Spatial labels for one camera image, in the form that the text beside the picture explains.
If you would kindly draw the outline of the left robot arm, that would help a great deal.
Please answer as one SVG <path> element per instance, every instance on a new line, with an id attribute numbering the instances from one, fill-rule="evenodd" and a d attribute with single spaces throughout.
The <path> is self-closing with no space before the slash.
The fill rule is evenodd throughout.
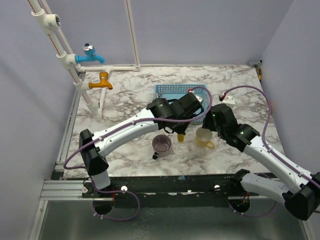
<path id="1" fill-rule="evenodd" d="M 85 169 L 94 182 L 93 191 L 101 198 L 111 191 L 106 157 L 115 149 L 142 135 L 164 129 L 185 135 L 189 119 L 204 112 L 204 99 L 190 91 L 179 99 L 155 98 L 131 118 L 102 131 L 83 130 L 79 149 Z"/>

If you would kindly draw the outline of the blue tap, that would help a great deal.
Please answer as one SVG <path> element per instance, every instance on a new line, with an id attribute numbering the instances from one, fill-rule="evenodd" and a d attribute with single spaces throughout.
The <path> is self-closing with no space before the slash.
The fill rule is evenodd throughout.
<path id="1" fill-rule="evenodd" d="M 98 61 L 100 64 L 105 63 L 105 59 L 102 56 L 96 54 L 96 49 L 92 42 L 86 42 L 82 46 L 82 49 L 84 52 L 84 56 L 80 56 L 80 55 L 75 56 L 75 62 L 77 64 L 80 64 L 82 62 L 95 62 L 95 61 Z"/>

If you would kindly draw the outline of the purple mug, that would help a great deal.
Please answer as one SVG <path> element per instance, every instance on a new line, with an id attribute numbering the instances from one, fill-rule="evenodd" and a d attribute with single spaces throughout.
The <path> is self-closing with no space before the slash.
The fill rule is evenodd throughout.
<path id="1" fill-rule="evenodd" d="M 167 157 L 171 152 L 172 141 L 169 136 L 164 134 L 156 135 L 152 140 L 153 155 L 152 159 Z"/>

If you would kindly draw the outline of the white pvc pipe frame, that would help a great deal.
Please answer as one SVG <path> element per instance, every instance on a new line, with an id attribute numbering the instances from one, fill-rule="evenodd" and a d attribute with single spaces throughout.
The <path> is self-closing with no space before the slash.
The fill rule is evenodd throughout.
<path id="1" fill-rule="evenodd" d="M 29 0 L 28 4 L 31 7 L 32 16 L 52 43 L 56 51 L 56 57 L 71 75 L 76 93 L 82 96 L 88 110 L 93 113 L 97 121 L 100 121 L 102 119 L 103 106 L 108 89 L 106 87 L 89 89 L 90 81 L 81 80 L 80 73 L 108 72 L 110 78 L 112 72 L 139 72 L 141 70 L 131 2 L 129 0 L 125 1 L 134 56 L 134 64 L 128 66 L 105 65 L 98 61 L 76 63 L 76 54 L 73 53 L 71 46 L 61 30 L 60 17 L 52 13 L 45 0 Z"/>

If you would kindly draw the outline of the clear textured glass tray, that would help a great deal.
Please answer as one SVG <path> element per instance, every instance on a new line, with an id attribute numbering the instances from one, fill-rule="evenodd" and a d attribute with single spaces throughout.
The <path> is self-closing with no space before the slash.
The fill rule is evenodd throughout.
<path id="1" fill-rule="evenodd" d="M 197 147 L 193 140 L 184 142 L 174 142 L 172 154 L 178 158 L 191 158 L 197 154 Z"/>

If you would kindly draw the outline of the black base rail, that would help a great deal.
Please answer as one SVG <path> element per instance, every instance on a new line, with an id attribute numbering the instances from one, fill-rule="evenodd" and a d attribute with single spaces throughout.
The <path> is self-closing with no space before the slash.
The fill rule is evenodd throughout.
<path id="1" fill-rule="evenodd" d="M 111 177 L 111 185 L 103 190 L 94 189 L 90 181 L 84 187 L 85 200 L 117 208 L 227 208 L 229 200 L 246 195 L 230 174 Z"/>

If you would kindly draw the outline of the orange tap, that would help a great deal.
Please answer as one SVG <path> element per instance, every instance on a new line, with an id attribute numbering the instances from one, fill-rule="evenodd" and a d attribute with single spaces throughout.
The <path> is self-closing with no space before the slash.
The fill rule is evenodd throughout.
<path id="1" fill-rule="evenodd" d="M 112 90 L 113 86 L 109 82 L 109 73 L 106 71 L 102 71 L 99 73 L 99 82 L 89 82 L 88 83 L 89 89 L 93 88 L 107 88 L 108 90 Z"/>

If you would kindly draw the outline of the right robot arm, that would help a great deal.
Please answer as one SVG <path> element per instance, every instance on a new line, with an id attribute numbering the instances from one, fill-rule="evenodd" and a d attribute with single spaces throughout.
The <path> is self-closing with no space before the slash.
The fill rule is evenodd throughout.
<path id="1" fill-rule="evenodd" d="M 265 196 L 284 205 L 303 221 L 320 206 L 320 174 L 296 165 L 272 148 L 256 129 L 238 123 L 229 106 L 224 103 L 212 106 L 202 126 L 216 132 L 229 146 L 254 158 L 279 179 L 271 180 L 241 169 L 230 180 L 230 191 L 234 195 L 250 192 Z"/>

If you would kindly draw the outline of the light blue perforated basket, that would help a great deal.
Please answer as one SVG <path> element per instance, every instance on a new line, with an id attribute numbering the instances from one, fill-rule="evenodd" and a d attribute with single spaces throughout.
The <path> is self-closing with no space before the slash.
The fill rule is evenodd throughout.
<path id="1" fill-rule="evenodd" d="M 155 118 L 173 119 L 174 111 L 172 109 L 172 100 L 180 99 L 185 94 L 191 92 L 203 98 L 203 110 L 197 110 L 195 123 L 200 123 L 204 119 L 204 112 L 210 102 L 207 86 L 205 84 L 157 84 L 154 86 L 154 100 L 148 105 Z M 156 93 L 161 94 L 161 98 L 156 98 Z"/>

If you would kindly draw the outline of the yellow mug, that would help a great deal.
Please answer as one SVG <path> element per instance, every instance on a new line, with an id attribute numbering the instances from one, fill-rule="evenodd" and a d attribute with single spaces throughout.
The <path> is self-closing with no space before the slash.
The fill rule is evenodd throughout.
<path id="1" fill-rule="evenodd" d="M 213 133 L 202 127 L 199 127 L 194 135 L 195 144 L 198 148 L 214 149 L 216 146 L 212 142 Z"/>

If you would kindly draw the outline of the yellow clamp tool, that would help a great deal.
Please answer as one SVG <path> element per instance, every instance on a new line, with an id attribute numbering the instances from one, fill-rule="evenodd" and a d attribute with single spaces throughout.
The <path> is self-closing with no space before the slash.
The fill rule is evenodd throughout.
<path id="1" fill-rule="evenodd" d="M 261 68 L 262 63 L 263 63 L 262 59 L 260 59 L 259 61 L 251 61 L 249 63 L 250 66 L 255 68 L 257 76 L 258 76 L 258 79 L 259 79 L 260 82 L 262 81 L 262 68 Z"/>

